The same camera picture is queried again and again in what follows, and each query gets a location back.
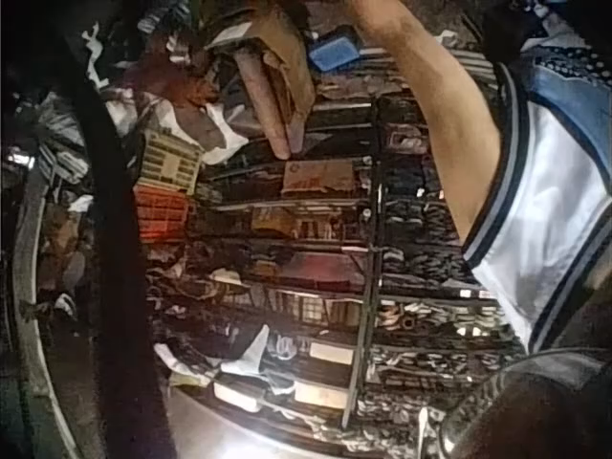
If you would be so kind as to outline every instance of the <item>metal shelf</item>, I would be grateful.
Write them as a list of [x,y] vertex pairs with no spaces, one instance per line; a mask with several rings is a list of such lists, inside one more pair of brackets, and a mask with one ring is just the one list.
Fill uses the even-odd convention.
[[[377,125],[379,114],[378,105],[373,106],[372,123]],[[370,221],[369,235],[370,244],[375,247],[382,246],[385,213],[385,192],[383,184],[383,139],[381,129],[376,130],[377,151],[373,158],[371,172],[370,192]],[[347,428],[351,414],[355,410],[359,390],[365,377],[367,366],[367,353],[369,343],[372,339],[372,331],[375,323],[375,312],[379,303],[379,287],[381,271],[383,268],[383,255],[380,251],[370,251],[367,256],[367,264],[364,273],[365,285],[363,292],[363,308],[361,308],[360,326],[357,334],[357,344],[353,353],[353,366],[351,368],[351,380],[348,386],[346,407],[342,413],[341,427]]]
[[325,239],[280,239],[256,236],[220,236],[205,235],[205,239],[220,240],[228,244],[249,244],[251,246],[273,246],[303,249],[305,251],[322,251],[326,253],[364,253],[368,251],[364,241],[346,240],[330,241]]
[[[363,293],[359,290],[352,292],[337,292],[333,290],[321,290],[317,288],[307,288],[298,286],[295,284],[275,283],[263,279],[258,279],[256,276],[248,275],[242,279],[242,284],[245,287],[261,286],[270,290],[284,292],[290,295],[303,295],[309,297],[318,297],[323,299],[334,299],[334,300],[346,300],[363,302]],[[459,289],[436,289],[429,290],[423,288],[404,288],[404,292],[392,291],[392,289],[384,289],[381,291],[379,300],[389,300],[397,302],[416,302],[423,301],[431,303],[435,306],[455,308],[455,307],[471,307],[479,308],[483,306],[497,306],[497,301],[488,298],[461,298],[450,293],[455,293]]]
[[341,390],[348,387],[350,375],[350,367],[341,363],[298,356],[286,362],[264,360],[264,368],[281,378]]
[[[356,349],[355,339],[353,342],[346,342],[347,340],[337,341],[334,339],[326,339],[322,337],[302,337],[299,336],[300,339],[309,340],[310,342],[320,342],[322,344],[329,344],[336,347],[343,347],[345,349]],[[466,349],[449,349],[448,347],[437,347],[437,346],[413,346],[413,345],[398,345],[381,342],[375,336],[372,343],[372,346],[379,347],[386,351],[392,352],[414,352],[419,354],[469,354],[469,355],[480,355],[480,354],[512,354],[515,352],[520,352],[522,347],[519,344],[514,344],[513,347],[501,348],[501,347],[476,347],[466,348]]]
[[237,210],[249,210],[252,208],[351,208],[356,204],[366,203],[367,200],[368,198],[366,196],[353,198],[278,198],[227,203],[208,206],[208,208],[218,212],[232,212]]
[[419,198],[417,196],[405,196],[402,194],[391,194],[387,196],[387,200],[384,201],[385,206],[392,206],[395,203],[414,203],[421,205],[432,205],[432,206],[442,206],[444,208],[448,207],[446,201],[438,199],[438,198]]
[[450,244],[428,244],[418,242],[396,242],[388,246],[391,249],[406,249],[408,251],[445,251],[452,253],[461,253],[461,246],[452,246]]
[[[360,155],[360,156],[335,157],[334,159],[352,160],[353,163],[357,163],[357,166],[359,168],[362,168],[362,167],[369,167],[363,163],[363,159],[366,157],[367,155]],[[294,163],[294,162],[301,162],[301,161],[325,161],[327,159],[329,158],[309,158],[307,157],[307,158],[300,158],[300,159],[291,159],[291,161],[292,163]],[[285,161],[272,161],[269,163],[254,164],[254,165],[245,166],[245,167],[236,167],[233,169],[218,172],[210,176],[205,176],[204,178],[209,182],[215,182],[217,180],[228,179],[228,178],[236,177],[239,175],[252,174],[254,172],[259,172],[261,170],[265,170],[271,167],[284,167],[286,163],[287,162]]]

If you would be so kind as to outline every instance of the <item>stacked items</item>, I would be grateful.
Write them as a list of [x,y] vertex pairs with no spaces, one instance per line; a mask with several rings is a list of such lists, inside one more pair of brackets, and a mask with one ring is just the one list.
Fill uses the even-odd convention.
[[505,353],[456,351],[444,354],[397,352],[374,346],[370,350],[368,381],[373,384],[436,387],[465,390],[522,356],[519,349]]
[[404,252],[404,261],[388,259],[383,264],[384,285],[389,287],[436,288],[459,281],[478,289],[478,284],[458,251]]
[[[378,310],[377,321],[377,327],[388,331],[404,330],[424,336],[448,333],[467,338],[498,334],[501,339],[508,339],[503,334],[506,325],[503,312],[494,305],[470,308],[452,305],[451,301],[436,304],[427,300],[407,304],[386,301]],[[479,332],[474,334],[474,327]]]
[[388,239],[395,245],[459,245],[459,236],[444,205],[395,201],[388,203],[386,215]]
[[393,424],[416,424],[419,410],[431,405],[431,397],[407,396],[366,391],[357,400],[357,414],[363,419],[385,420]]
[[200,168],[199,151],[180,139],[146,131],[140,177],[134,187],[141,240],[185,237],[189,201]]
[[388,193],[391,196],[417,196],[425,187],[421,156],[405,158],[401,165],[390,168],[386,174]]
[[440,178],[438,177],[436,165],[433,162],[433,156],[424,155],[421,161],[421,167],[423,168],[426,197],[438,197],[442,190],[442,186],[440,185]]
[[393,459],[414,457],[416,454],[417,426],[412,428],[384,428],[361,426],[350,430],[341,430],[327,426],[321,421],[307,421],[313,430],[314,438],[325,442],[344,445],[350,452],[384,454]]

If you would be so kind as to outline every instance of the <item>cardboard box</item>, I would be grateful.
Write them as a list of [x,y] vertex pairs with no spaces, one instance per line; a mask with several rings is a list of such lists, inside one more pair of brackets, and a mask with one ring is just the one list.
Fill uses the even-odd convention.
[[259,40],[269,50],[263,53],[263,60],[271,70],[271,84],[290,141],[303,138],[304,124],[315,103],[316,92],[299,30],[276,3],[261,1],[252,9],[249,20],[225,28],[207,48],[249,40]]
[[273,261],[257,260],[251,272],[262,277],[277,277],[280,270]]
[[355,188],[351,160],[288,161],[285,164],[283,193],[343,191]]
[[285,208],[256,208],[252,212],[251,229],[293,237],[295,221],[295,216]]

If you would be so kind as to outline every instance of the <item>light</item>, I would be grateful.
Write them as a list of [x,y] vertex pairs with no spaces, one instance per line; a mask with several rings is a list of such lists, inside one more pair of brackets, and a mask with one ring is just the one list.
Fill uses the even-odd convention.
[[424,406],[421,408],[421,411],[419,411],[419,425],[422,426],[427,422],[427,419],[429,419],[429,413],[427,411],[427,407]]
[[28,155],[22,155],[21,153],[10,153],[8,160],[11,163],[25,165],[28,169],[32,169],[34,166],[34,157]]
[[478,292],[478,297],[485,299],[495,299],[495,295],[486,290],[481,290],[480,292]]
[[271,454],[268,448],[253,444],[238,444],[228,445],[227,449],[223,451],[219,459],[246,459],[248,457],[257,459],[271,458]]
[[443,443],[446,452],[452,452],[454,450],[455,444],[452,443],[447,437],[444,437]]

